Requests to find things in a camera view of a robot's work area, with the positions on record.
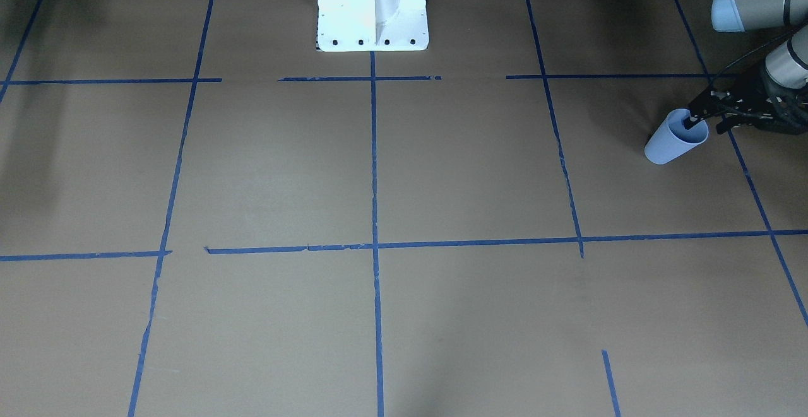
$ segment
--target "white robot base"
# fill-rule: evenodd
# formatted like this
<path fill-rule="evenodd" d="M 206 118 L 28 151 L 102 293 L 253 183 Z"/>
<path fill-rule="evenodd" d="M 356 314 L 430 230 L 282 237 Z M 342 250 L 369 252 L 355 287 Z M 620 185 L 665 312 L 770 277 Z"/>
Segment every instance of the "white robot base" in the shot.
<path fill-rule="evenodd" d="M 324 52 L 420 51 L 429 44 L 426 0 L 318 0 Z"/>

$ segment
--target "blue tape line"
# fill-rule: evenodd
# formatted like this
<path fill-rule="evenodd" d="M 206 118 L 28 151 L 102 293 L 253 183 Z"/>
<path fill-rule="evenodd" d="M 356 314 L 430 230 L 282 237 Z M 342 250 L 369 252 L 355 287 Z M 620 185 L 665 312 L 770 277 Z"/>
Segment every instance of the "blue tape line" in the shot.
<path fill-rule="evenodd" d="M 208 37 L 208 27 L 210 26 L 210 16 L 213 12 L 213 0 L 208 0 L 208 11 L 205 14 L 205 25 L 202 27 L 202 38 L 199 41 L 199 52 L 196 56 L 196 69 L 194 70 L 193 83 L 191 83 L 191 94 L 188 96 L 188 107 L 185 111 L 185 123 L 182 126 L 182 138 L 179 141 L 179 152 L 177 153 L 177 162 L 174 167 L 174 179 L 171 182 L 171 193 L 168 201 L 167 212 L 165 212 L 165 228 L 162 233 L 160 241 L 160 250 L 165 250 L 168 244 L 168 233 L 171 227 L 171 216 L 174 213 L 174 201 L 176 201 L 177 187 L 179 186 L 179 173 L 182 168 L 182 151 L 185 148 L 185 138 L 188 135 L 188 124 L 191 121 L 191 112 L 194 107 L 194 97 L 196 97 L 196 85 L 199 80 L 199 72 L 202 68 L 202 56 L 205 54 L 205 41 Z M 157 265 L 154 268 L 154 280 L 152 282 L 151 302 L 149 306 L 149 322 L 143 332 L 143 339 L 141 340 L 141 351 L 138 357 L 138 368 L 135 371 L 135 382 L 132 386 L 132 397 L 129 400 L 129 417 L 134 417 L 135 409 L 138 405 L 138 394 L 140 393 L 141 379 L 143 377 L 143 365 L 145 363 L 146 351 L 149 348 L 149 337 L 151 334 L 151 326 L 154 320 L 154 306 L 157 304 L 158 293 L 158 280 L 162 274 L 162 264 L 164 256 L 160 256 L 157 260 Z"/>
<path fill-rule="evenodd" d="M 704 63 L 704 57 L 701 55 L 701 49 L 699 49 L 699 45 L 698 43 L 696 43 L 696 38 L 693 35 L 692 30 L 690 29 L 690 24 L 687 22 L 687 18 L 684 15 L 684 11 L 682 9 L 681 4 L 679 4 L 679 0 L 674 1 L 676 3 L 676 8 L 679 10 L 679 17 L 682 18 L 682 23 L 684 24 L 685 29 L 687 29 L 687 35 L 690 37 L 693 49 L 696 52 L 696 57 L 698 57 L 699 63 L 701 63 L 701 69 L 704 71 L 705 77 L 707 77 L 709 72 L 707 70 L 707 65 Z M 783 273 L 785 273 L 785 278 L 788 280 L 788 285 L 791 287 L 791 293 L 794 295 L 794 300 L 797 302 L 797 308 L 799 308 L 800 314 L 802 314 L 802 321 L 805 322 L 806 327 L 808 327 L 808 312 L 805 311 L 805 305 L 802 302 L 802 297 L 800 297 L 797 285 L 794 283 L 793 276 L 791 276 L 791 270 L 788 270 L 788 264 L 786 264 L 782 251 L 780 251 L 780 244 L 777 242 L 776 233 L 771 228 L 771 223 L 769 223 L 768 221 L 768 216 L 766 215 L 766 211 L 763 207 L 762 202 L 760 201 L 757 190 L 755 188 L 755 182 L 752 181 L 749 169 L 747 168 L 746 161 L 744 160 L 744 156 L 742 155 L 741 150 L 738 147 L 738 141 L 735 140 L 735 135 L 733 135 L 733 132 L 731 130 L 727 132 L 727 136 L 729 136 L 730 141 L 732 142 L 732 147 L 735 150 L 735 155 L 738 156 L 738 162 L 741 165 L 741 170 L 744 172 L 744 177 L 747 179 L 747 184 L 749 185 L 749 189 L 752 192 L 752 196 L 753 198 L 755 198 L 755 204 L 757 204 L 758 211 L 760 212 L 760 218 L 763 219 L 766 231 L 771 239 L 771 244 L 773 245 L 774 250 L 777 253 L 777 259 L 780 260 L 780 267 L 782 267 Z"/>
<path fill-rule="evenodd" d="M 776 235 L 797 236 L 808 235 L 808 230 L 780 230 L 773 231 Z M 583 242 L 632 242 L 651 240 L 676 240 L 700 238 L 745 238 L 765 237 L 768 231 L 727 231 L 715 233 L 669 233 L 669 234 L 629 234 L 617 236 L 583 236 Z M 428 248 L 428 247 L 485 247 L 485 245 L 540 245 L 540 244 L 577 244 L 577 237 L 564 238 L 507 238 L 507 239 L 479 239 L 479 240 L 447 240 L 422 242 L 380 242 L 379 250 L 393 250 L 399 248 Z M 209 254 L 264 254 L 287 253 L 301 251 L 340 251 L 340 250 L 372 250 L 373 244 L 334 244 L 334 245 L 289 245 L 289 247 L 243 247 L 243 248 L 209 248 Z"/>
<path fill-rule="evenodd" d="M 155 83 L 221 83 L 221 78 L 140 78 L 140 79 L 42 79 L 9 81 L 10 86 L 40 84 L 155 84 Z"/>
<path fill-rule="evenodd" d="M 547 75 L 545 68 L 545 59 L 542 55 L 542 44 L 539 43 L 539 32 L 536 28 L 536 20 L 533 16 L 533 4 L 530 0 L 525 0 L 528 6 L 528 16 L 530 17 L 530 27 L 533 29 L 533 42 L 536 44 L 536 55 L 539 58 L 539 68 L 542 70 L 542 75 Z M 569 172 L 566 169 L 566 159 L 564 158 L 564 148 L 561 142 L 561 134 L 558 132 L 558 123 L 556 121 L 555 109 L 553 107 L 553 96 L 550 94 L 550 86 L 547 78 L 542 78 L 545 85 L 545 95 L 547 97 L 547 107 L 550 112 L 550 121 L 553 124 L 553 133 L 558 144 L 558 158 L 561 161 L 561 169 L 564 172 L 564 180 L 566 181 L 566 192 L 569 196 L 569 208 L 572 212 L 572 221 L 575 225 L 575 235 L 578 236 L 578 250 L 580 251 L 581 258 L 583 258 L 583 240 L 581 239 L 581 225 L 578 223 L 578 211 L 575 209 L 575 198 L 572 194 L 572 184 L 569 181 Z"/>
<path fill-rule="evenodd" d="M 442 79 L 441 77 L 431 76 L 400 76 L 400 77 L 286 77 L 280 78 L 279 83 L 315 83 L 315 81 L 430 81 L 432 78 Z"/>
<path fill-rule="evenodd" d="M 370 81 L 370 77 L 286 77 L 279 83 L 312 83 L 313 81 Z"/>
<path fill-rule="evenodd" d="M 614 416 L 621 417 L 620 403 L 617 400 L 617 389 L 614 388 L 614 377 L 612 376 L 612 363 L 609 362 L 609 353 L 605 350 L 601 351 L 603 354 L 603 367 L 606 368 L 606 380 L 609 382 L 609 394 L 612 395 L 612 407 L 614 408 Z"/>
<path fill-rule="evenodd" d="M 370 52 L 370 132 L 373 181 L 373 290 L 376 318 L 376 413 L 384 417 L 384 365 L 381 346 L 381 282 L 379 279 L 379 186 L 376 147 L 376 53 Z"/>
<path fill-rule="evenodd" d="M 752 196 L 755 197 L 755 204 L 757 204 L 760 216 L 763 219 L 764 224 L 766 225 L 766 230 L 771 239 L 771 244 L 773 245 L 774 250 L 777 253 L 777 259 L 780 262 L 780 267 L 782 267 L 783 273 L 785 273 L 785 278 L 788 280 L 788 285 L 791 287 L 791 294 L 794 295 L 794 300 L 797 302 L 797 308 L 799 308 L 800 314 L 802 314 L 802 321 L 805 322 L 805 326 L 808 327 L 808 312 L 805 311 L 805 304 L 802 303 L 802 297 L 800 297 L 799 290 L 797 289 L 797 284 L 794 283 L 794 278 L 793 276 L 791 276 L 791 270 L 788 270 L 788 264 L 786 264 L 785 258 L 783 257 L 783 253 L 782 251 L 780 251 L 780 244 L 779 242 L 777 242 L 776 234 L 774 230 L 771 229 L 771 224 L 768 221 L 768 216 L 766 215 L 766 211 L 763 208 L 763 204 L 760 201 L 760 197 L 758 196 L 757 190 L 755 188 L 755 182 L 752 181 L 749 169 L 747 168 L 747 162 L 744 160 L 744 156 L 741 155 L 741 150 L 738 147 L 738 141 L 735 140 L 735 135 L 733 135 L 731 130 L 727 132 L 727 135 L 730 136 L 730 141 L 732 141 L 732 147 L 733 149 L 735 149 L 735 155 L 738 156 L 738 161 L 741 164 L 741 169 L 744 171 L 744 177 L 747 179 L 747 184 L 749 184 L 749 189 L 752 192 Z"/>
<path fill-rule="evenodd" d="M 373 244 L 341 244 L 341 245 L 294 245 L 293 247 L 257 247 L 257 248 L 209 248 L 208 254 L 262 254 L 262 253 L 297 253 L 300 251 L 341 251 L 371 250 Z"/>
<path fill-rule="evenodd" d="M 725 233 L 675 233 L 675 234 L 640 234 L 625 236 L 586 236 L 584 242 L 624 242 L 643 240 L 674 240 L 695 238 L 745 238 L 768 236 L 768 231 L 729 231 Z"/>
<path fill-rule="evenodd" d="M 104 253 L 18 254 L 11 256 L 0 256 L 0 262 L 57 261 L 60 259 L 158 258 L 170 253 L 170 250 L 163 250 L 109 251 Z"/>
<path fill-rule="evenodd" d="M 738 74 L 724 74 L 721 78 L 734 78 Z M 704 74 L 558 74 L 558 75 L 505 75 L 505 79 L 643 79 L 643 78 L 704 78 Z"/>
<path fill-rule="evenodd" d="M 701 70 L 704 72 L 702 76 L 709 77 L 710 70 L 707 70 L 707 64 L 704 63 L 704 57 L 701 55 L 701 50 L 699 50 L 699 46 L 696 44 L 696 37 L 693 35 L 693 30 L 690 29 L 690 23 L 687 22 L 687 18 L 684 16 L 684 9 L 682 9 L 682 4 L 679 0 L 673 0 L 676 4 L 676 9 L 679 11 L 679 18 L 682 18 L 682 23 L 684 24 L 684 29 L 687 31 L 687 36 L 690 37 L 690 43 L 693 44 L 693 48 L 696 49 L 696 57 L 698 57 L 699 64 L 701 64 Z"/>
<path fill-rule="evenodd" d="M 538 244 L 577 244 L 578 238 L 521 238 L 488 240 L 455 240 L 435 242 L 386 242 L 379 248 L 424 248 L 424 247 L 484 247 L 485 245 L 538 245 Z"/>
<path fill-rule="evenodd" d="M 31 35 L 31 29 L 34 27 L 34 21 L 37 20 L 37 14 L 40 12 L 40 8 L 42 7 L 42 3 L 44 0 L 37 0 L 37 3 L 34 6 L 34 11 L 31 13 L 31 18 L 28 20 L 28 25 L 25 27 L 25 32 L 23 32 L 23 38 L 20 39 L 20 45 L 17 46 L 17 52 L 14 54 L 14 59 L 11 61 L 11 67 L 8 69 L 8 73 L 6 74 L 5 83 L 3 83 L 3 87 L 0 88 L 0 103 L 3 102 L 3 98 L 6 96 L 6 90 L 8 89 L 9 82 L 11 81 L 12 75 L 14 75 L 15 69 L 17 69 L 17 64 L 20 63 L 20 56 L 23 54 L 23 48 L 25 48 L 25 42 L 28 41 L 28 36 Z"/>
<path fill-rule="evenodd" d="M 376 77 L 376 81 L 430 81 L 431 76 L 412 76 L 412 77 Z"/>
<path fill-rule="evenodd" d="M 776 236 L 804 236 L 808 234 L 808 230 L 773 230 L 771 232 Z"/>

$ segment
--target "floor tile square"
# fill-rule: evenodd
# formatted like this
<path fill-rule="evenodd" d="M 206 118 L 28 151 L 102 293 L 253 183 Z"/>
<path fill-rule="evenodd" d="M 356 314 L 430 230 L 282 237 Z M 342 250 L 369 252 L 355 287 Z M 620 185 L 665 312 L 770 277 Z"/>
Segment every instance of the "floor tile square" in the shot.
<path fill-rule="evenodd" d="M 15 80 L 190 78 L 208 0 L 44 0 Z"/>
<path fill-rule="evenodd" d="M 156 250 L 189 87 L 11 86 L 0 105 L 0 251 Z"/>
<path fill-rule="evenodd" d="M 586 262 L 624 415 L 804 414 L 805 322 L 768 237 L 598 242 Z"/>
<path fill-rule="evenodd" d="M 0 414 L 125 414 L 154 261 L 0 262 Z"/>
<path fill-rule="evenodd" d="M 385 415 L 608 415 L 575 244 L 381 251 Z"/>
<path fill-rule="evenodd" d="M 138 415 L 376 415 L 370 251 L 184 258 L 165 260 Z"/>
<path fill-rule="evenodd" d="M 713 131 L 705 144 L 663 166 L 644 155 L 667 113 L 685 106 L 702 84 L 551 81 L 584 236 L 765 230 L 726 135 Z"/>
<path fill-rule="evenodd" d="M 0 0 L 0 79 L 5 80 L 37 0 Z"/>
<path fill-rule="evenodd" d="M 370 83 L 197 90 L 170 248 L 371 241 Z"/>
<path fill-rule="evenodd" d="M 202 75 L 249 81 L 369 76 L 366 52 L 317 51 L 317 15 L 317 0 L 216 0 Z"/>
<path fill-rule="evenodd" d="M 701 73 L 673 0 L 531 0 L 549 74 Z"/>
<path fill-rule="evenodd" d="M 383 81 L 382 242 L 575 236 L 540 81 Z"/>
<path fill-rule="evenodd" d="M 753 127 L 733 133 L 771 227 L 808 228 L 808 201 L 803 197 L 808 188 L 808 138 Z"/>

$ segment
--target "brown floor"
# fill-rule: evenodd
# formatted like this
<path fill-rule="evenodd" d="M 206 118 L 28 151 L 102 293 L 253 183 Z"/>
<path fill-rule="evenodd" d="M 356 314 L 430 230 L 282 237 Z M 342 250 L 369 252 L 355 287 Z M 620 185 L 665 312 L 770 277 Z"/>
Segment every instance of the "brown floor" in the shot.
<path fill-rule="evenodd" d="M 0 416 L 805 415 L 808 138 L 643 155 L 776 32 L 427 1 L 0 0 Z"/>

